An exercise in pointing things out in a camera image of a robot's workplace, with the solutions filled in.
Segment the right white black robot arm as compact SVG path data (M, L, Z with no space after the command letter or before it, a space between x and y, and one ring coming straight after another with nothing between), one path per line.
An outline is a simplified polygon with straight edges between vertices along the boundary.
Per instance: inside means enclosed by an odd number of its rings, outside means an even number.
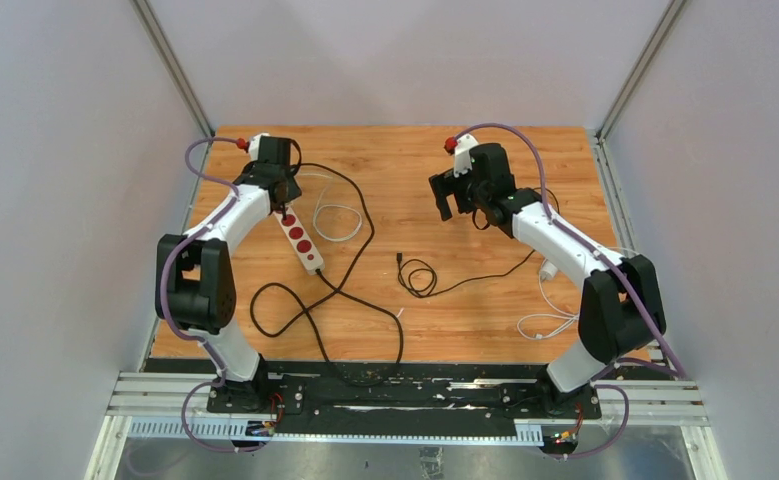
M658 340L666 320L653 263L625 257L575 229L543 202L540 192L519 188L506 150L465 135L448 138L451 169L430 177L442 220L452 211L481 213L496 227L540 253L581 290L578 338L547 364L536 403L549 417L561 417L576 403L575 391L614 361Z

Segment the aluminium frame rail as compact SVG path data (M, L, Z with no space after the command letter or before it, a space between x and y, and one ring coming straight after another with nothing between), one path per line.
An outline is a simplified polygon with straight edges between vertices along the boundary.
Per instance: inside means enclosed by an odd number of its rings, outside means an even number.
M204 360L156 359L114 386L90 479L723 479L697 385L630 361L558 406L522 364L273 361L266 394Z

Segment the white red power strip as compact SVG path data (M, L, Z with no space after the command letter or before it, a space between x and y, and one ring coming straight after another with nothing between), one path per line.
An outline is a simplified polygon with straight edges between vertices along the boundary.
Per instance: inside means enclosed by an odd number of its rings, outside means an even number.
M286 225L281 221L281 214L274 212L274 217L278 221L293 251L300 260L303 268L309 275L317 275L325 269L323 256L319 253L316 243L308 234L300 217L291 207L288 207L294 216L294 220Z

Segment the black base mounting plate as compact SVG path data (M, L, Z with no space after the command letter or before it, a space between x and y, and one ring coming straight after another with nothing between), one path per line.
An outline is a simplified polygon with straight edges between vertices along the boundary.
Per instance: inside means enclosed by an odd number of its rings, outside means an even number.
M552 395L539 366L412 365L384 382L372 365L346 363L342 371L354 382L304 363L276 363L258 408L213 391L216 379L163 380L140 395L176 409L176 434L228 438L236 448L270 441L516 445L567 459L582 426L601 416L597 380Z

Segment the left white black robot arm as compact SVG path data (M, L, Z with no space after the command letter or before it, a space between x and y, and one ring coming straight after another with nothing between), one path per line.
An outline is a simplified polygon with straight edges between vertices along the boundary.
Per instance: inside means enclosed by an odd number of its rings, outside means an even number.
M180 339L194 341L212 360L212 389L248 413L263 411L271 400L267 363L249 345L235 319L237 292L231 257L247 234L300 196L295 177L302 165L300 145L291 138L261 133L230 144L249 156L229 181L191 171L224 186L225 199L198 225L166 234L157 244L155 309Z

